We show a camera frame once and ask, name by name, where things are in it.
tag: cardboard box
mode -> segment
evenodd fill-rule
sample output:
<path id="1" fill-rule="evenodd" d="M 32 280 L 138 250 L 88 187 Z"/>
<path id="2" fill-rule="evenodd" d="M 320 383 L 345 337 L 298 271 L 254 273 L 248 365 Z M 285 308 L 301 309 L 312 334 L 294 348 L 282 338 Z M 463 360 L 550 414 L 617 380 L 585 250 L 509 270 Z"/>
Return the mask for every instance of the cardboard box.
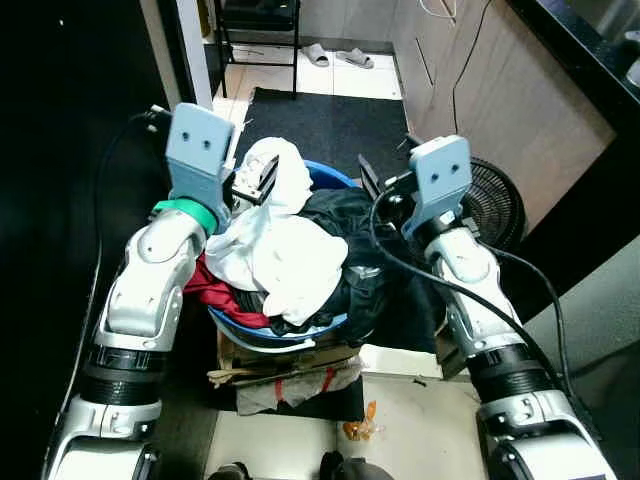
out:
<path id="1" fill-rule="evenodd" d="M 279 378 L 296 375 L 311 369 L 331 366 L 358 355 L 360 348 L 351 348 L 328 335 L 318 341 L 316 347 L 300 352 L 286 354 L 265 354 L 247 350 L 236 345 L 224 334 L 218 332 L 217 372 L 209 372 L 212 383 L 230 383 L 264 381 L 267 378 Z"/>

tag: white tile floor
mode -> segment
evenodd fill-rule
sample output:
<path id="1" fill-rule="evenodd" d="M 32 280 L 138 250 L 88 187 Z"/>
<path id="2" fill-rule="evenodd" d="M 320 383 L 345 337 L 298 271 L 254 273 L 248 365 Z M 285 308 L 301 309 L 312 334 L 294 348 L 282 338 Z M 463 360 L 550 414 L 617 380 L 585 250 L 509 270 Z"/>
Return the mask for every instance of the white tile floor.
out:
<path id="1" fill-rule="evenodd" d="M 298 91 L 324 95 L 346 95 L 352 97 L 401 99 L 400 86 L 396 76 L 392 55 L 369 57 L 374 68 L 365 70 L 335 57 L 327 52 L 330 65 L 326 68 L 313 65 L 302 52 L 298 52 Z M 237 60 L 256 62 L 291 62 L 290 48 L 238 45 L 234 48 Z M 293 72 L 291 67 L 271 67 L 256 65 L 229 65 L 226 71 L 227 95 L 222 96 L 222 86 L 213 99 L 213 111 L 230 120 L 236 126 L 227 166 L 233 166 L 233 158 L 238 138 L 244 129 L 247 110 L 255 87 L 290 91 Z"/>
<path id="2" fill-rule="evenodd" d="M 342 422 L 220 412 L 207 476 L 220 465 L 244 462 L 256 479 L 317 478 L 322 454 L 365 457 L 396 480 L 484 480 L 474 421 L 478 400 L 466 383 L 365 375 L 365 404 L 375 400 L 380 431 L 352 442 Z"/>

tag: black floor mat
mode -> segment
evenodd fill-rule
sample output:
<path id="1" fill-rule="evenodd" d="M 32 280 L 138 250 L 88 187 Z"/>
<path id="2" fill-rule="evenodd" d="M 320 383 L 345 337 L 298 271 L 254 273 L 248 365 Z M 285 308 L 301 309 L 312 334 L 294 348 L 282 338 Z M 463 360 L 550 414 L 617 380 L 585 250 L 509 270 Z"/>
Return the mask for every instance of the black floor mat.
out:
<path id="1" fill-rule="evenodd" d="M 283 137 L 303 158 L 359 177 L 358 153 L 382 179 L 407 170 L 406 150 L 398 150 L 407 131 L 400 100 L 340 97 L 256 88 L 236 150 L 238 163 L 257 140 Z"/>

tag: blue basket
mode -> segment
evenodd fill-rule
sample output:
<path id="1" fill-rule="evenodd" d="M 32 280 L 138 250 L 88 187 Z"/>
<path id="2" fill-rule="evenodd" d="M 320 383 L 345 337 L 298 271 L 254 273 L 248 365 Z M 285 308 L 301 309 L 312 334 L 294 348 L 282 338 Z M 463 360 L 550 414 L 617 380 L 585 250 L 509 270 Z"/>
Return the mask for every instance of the blue basket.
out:
<path id="1" fill-rule="evenodd" d="M 313 181 L 311 190 L 317 190 L 320 188 L 339 189 L 358 186 L 356 182 L 347 177 L 344 173 L 336 170 L 335 168 L 329 167 L 328 165 L 312 162 L 310 160 L 305 160 L 304 164 L 309 169 L 309 174 L 311 176 L 311 180 Z M 227 316 L 224 312 L 221 312 L 220 310 L 217 310 L 215 308 L 209 307 L 209 313 L 214 316 L 214 320 L 216 320 L 216 323 L 220 322 L 224 324 L 224 326 L 226 326 L 227 329 L 231 331 L 231 333 L 239 334 L 243 339 L 247 339 L 247 337 L 254 337 L 263 341 L 275 342 L 276 344 L 291 344 L 292 342 L 295 343 L 325 335 L 331 330 L 334 330 L 335 328 L 342 325 L 347 320 L 347 315 L 341 314 L 334 317 L 331 324 L 326 327 L 311 327 L 305 333 L 288 333 L 282 337 L 279 337 L 275 333 L 273 333 L 270 328 L 252 329 L 240 325 L 229 316 Z"/>

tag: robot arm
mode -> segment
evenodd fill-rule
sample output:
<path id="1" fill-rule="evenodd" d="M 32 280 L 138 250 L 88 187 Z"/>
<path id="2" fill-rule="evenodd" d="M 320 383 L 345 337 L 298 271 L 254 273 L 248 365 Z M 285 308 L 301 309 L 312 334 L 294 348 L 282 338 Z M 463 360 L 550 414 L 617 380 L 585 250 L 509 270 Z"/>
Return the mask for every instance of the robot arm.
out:
<path id="1" fill-rule="evenodd" d="M 159 386 L 182 289 L 208 236 L 230 218 L 220 176 L 232 131 L 208 110 L 176 108 L 166 151 L 170 199 L 156 205 L 153 221 L 127 244 L 45 478 L 149 477 L 157 456 L 145 440 L 160 416 Z"/>
<path id="2" fill-rule="evenodd" d="M 440 278 L 476 293 L 520 322 L 500 288 L 493 254 L 457 219 L 470 181 L 468 143 L 438 138 L 412 150 L 416 208 L 403 234 Z M 498 315 L 468 296 L 442 288 L 447 320 L 482 406 L 478 419 L 496 444 L 492 479 L 615 479 L 564 392 Z"/>

